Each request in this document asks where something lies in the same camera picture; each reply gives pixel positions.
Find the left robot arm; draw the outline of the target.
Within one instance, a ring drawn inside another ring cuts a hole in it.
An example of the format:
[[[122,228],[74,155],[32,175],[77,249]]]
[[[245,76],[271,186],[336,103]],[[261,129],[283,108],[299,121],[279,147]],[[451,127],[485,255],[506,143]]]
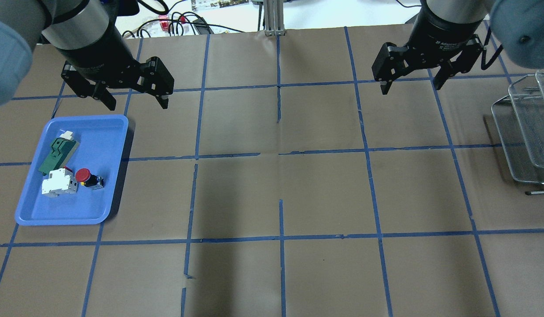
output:
[[[140,63],[115,25],[144,7],[143,0],[0,0],[0,106],[16,94],[28,74],[40,40],[52,44],[66,62],[61,78],[79,98],[116,107],[111,89],[132,89],[154,96],[165,110],[175,80],[157,57]]]

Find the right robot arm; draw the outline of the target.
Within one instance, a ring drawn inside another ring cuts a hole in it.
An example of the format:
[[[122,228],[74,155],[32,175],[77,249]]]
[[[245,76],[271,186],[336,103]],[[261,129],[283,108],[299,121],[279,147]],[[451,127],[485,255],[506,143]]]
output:
[[[386,95],[415,70],[438,68],[434,88],[475,63],[487,70],[505,52],[529,70],[544,69],[544,0],[422,0],[403,46],[385,42],[372,65]]]

